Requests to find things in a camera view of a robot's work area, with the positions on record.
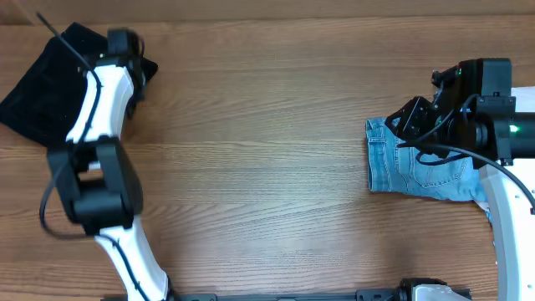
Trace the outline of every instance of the wooden table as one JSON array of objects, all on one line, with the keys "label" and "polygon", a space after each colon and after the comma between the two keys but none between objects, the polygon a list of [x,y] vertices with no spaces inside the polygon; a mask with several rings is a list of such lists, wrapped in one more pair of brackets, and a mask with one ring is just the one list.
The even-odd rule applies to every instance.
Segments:
[{"label": "wooden table", "polygon": [[[433,277],[496,299],[482,211],[370,194],[364,122],[431,94],[431,71],[463,59],[511,58],[514,85],[534,85],[534,17],[121,25],[160,65],[123,141],[145,233],[180,292],[348,292]],[[0,99],[49,38],[0,27]],[[96,243],[40,229],[48,180],[45,149],[0,126],[0,300],[122,293]],[[55,195],[48,219],[76,231]]]}]

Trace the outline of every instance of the blue denim fabric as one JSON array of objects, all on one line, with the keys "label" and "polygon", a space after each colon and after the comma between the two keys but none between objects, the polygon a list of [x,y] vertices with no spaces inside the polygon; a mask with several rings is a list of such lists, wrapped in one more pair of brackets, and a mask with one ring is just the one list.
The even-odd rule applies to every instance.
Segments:
[{"label": "blue denim fabric", "polygon": [[[415,148],[395,147],[404,141],[394,136],[385,118],[366,121],[368,139],[368,185],[371,191],[401,192],[429,196],[439,200],[476,201],[488,212],[487,198],[479,181],[479,171],[472,168],[471,158],[441,166],[423,166],[416,160]],[[439,160],[424,155],[423,161]]]}]

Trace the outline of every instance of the folded black garment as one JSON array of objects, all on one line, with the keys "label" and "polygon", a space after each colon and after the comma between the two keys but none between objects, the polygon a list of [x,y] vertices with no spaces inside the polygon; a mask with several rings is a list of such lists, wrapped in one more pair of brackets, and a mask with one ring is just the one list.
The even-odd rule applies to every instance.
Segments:
[{"label": "folded black garment", "polygon": [[[106,53],[105,37],[73,23],[62,37],[82,56]],[[82,64],[56,37],[0,103],[0,122],[45,147],[60,147],[74,126],[84,102],[87,79],[79,72]],[[142,59],[148,81],[158,65]]]}]

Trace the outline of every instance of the black cloth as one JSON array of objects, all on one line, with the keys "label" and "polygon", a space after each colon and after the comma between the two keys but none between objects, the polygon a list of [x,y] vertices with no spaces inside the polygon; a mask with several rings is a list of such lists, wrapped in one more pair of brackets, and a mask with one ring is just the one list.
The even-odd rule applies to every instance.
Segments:
[{"label": "black cloth", "polygon": [[[82,56],[106,53],[107,39],[73,23],[62,37]],[[82,64],[57,39],[51,38],[43,53],[0,103],[0,122],[45,147],[60,147],[78,119],[87,89],[79,72]],[[148,81],[157,65],[143,59]]]}]

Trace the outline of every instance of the clothing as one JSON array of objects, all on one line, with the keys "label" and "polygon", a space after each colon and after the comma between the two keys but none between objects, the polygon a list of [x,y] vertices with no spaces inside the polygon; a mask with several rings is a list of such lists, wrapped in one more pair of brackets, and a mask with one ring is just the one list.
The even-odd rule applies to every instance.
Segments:
[{"label": "clothing", "polygon": [[[397,148],[404,141],[385,125],[385,118],[366,121],[368,142],[368,185],[371,191],[401,192],[439,200],[476,201],[488,212],[487,197],[479,181],[479,171],[471,158],[441,166],[424,166],[416,160],[414,147]],[[437,161],[435,155],[423,155],[423,161]]]},{"label": "clothing", "polygon": [[[105,37],[73,23],[62,37],[82,56],[98,58],[107,52]],[[87,80],[81,63],[58,38],[51,38],[32,67],[0,103],[0,122],[46,147],[60,147],[78,119]],[[158,65],[141,60],[148,81]]]}]

